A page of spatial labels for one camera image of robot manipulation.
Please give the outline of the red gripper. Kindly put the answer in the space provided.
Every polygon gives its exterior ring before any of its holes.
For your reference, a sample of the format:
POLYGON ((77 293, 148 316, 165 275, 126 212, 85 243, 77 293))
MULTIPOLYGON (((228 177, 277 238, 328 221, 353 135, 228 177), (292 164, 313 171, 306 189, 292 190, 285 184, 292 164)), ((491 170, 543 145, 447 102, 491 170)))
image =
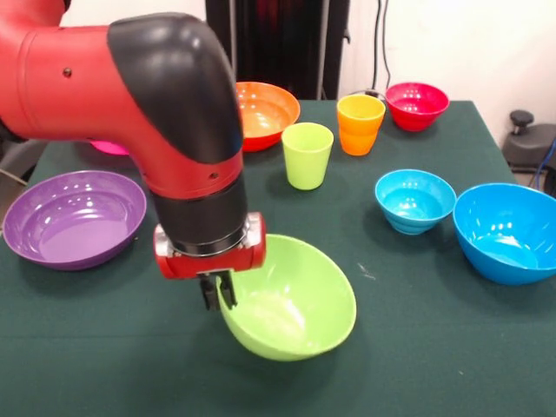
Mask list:
POLYGON ((266 256, 266 225, 259 212, 248 213, 244 237, 239 243, 221 253, 207 256, 191 256, 177 252, 166 236, 162 226, 157 224, 154 230, 154 250, 156 263, 167 279, 193 279, 199 276, 199 284, 205 308, 208 311, 220 309, 217 289, 212 275, 220 271, 219 289, 227 309, 237 305, 232 274, 259 268, 266 256))

